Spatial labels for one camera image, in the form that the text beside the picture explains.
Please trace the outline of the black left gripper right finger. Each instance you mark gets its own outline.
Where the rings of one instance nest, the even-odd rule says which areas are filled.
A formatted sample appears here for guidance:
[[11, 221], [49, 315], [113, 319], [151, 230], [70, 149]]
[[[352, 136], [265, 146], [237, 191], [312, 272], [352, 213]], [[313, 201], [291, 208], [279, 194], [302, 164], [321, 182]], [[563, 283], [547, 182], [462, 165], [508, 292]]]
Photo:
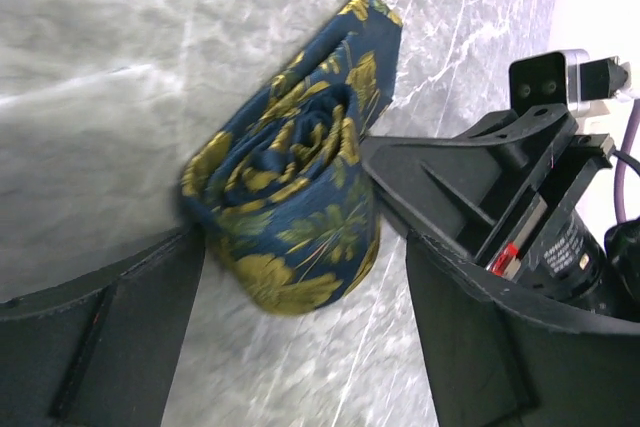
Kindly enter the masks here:
[[562, 304], [412, 234], [406, 268], [443, 426], [635, 426], [639, 327]]

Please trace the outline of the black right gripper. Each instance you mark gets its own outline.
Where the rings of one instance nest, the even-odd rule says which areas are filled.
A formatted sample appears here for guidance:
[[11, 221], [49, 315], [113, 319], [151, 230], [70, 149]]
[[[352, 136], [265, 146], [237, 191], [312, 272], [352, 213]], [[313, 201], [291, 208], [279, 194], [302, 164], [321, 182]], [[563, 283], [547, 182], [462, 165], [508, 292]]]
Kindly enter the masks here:
[[368, 137], [361, 155], [394, 229], [455, 247], [457, 270], [610, 307], [611, 269], [575, 207], [613, 146], [577, 130], [565, 105], [547, 104], [488, 114], [450, 139]]

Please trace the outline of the blue floral yellow tie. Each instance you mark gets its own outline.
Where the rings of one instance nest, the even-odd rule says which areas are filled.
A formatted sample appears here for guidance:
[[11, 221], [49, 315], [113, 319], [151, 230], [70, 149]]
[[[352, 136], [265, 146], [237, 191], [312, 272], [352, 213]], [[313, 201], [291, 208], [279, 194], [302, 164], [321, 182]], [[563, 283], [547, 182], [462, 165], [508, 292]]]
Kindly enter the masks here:
[[268, 313], [326, 307], [376, 261], [360, 145], [392, 102], [402, 27], [383, 0], [348, 1], [182, 173], [187, 212]]

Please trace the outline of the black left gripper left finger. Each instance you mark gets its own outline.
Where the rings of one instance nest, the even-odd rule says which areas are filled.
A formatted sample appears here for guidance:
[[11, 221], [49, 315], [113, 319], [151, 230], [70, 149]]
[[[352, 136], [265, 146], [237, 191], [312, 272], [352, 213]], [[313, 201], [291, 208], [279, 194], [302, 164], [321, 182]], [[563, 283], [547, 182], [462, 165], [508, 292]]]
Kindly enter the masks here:
[[2, 425], [160, 425], [204, 257], [202, 230], [183, 228], [2, 303]]

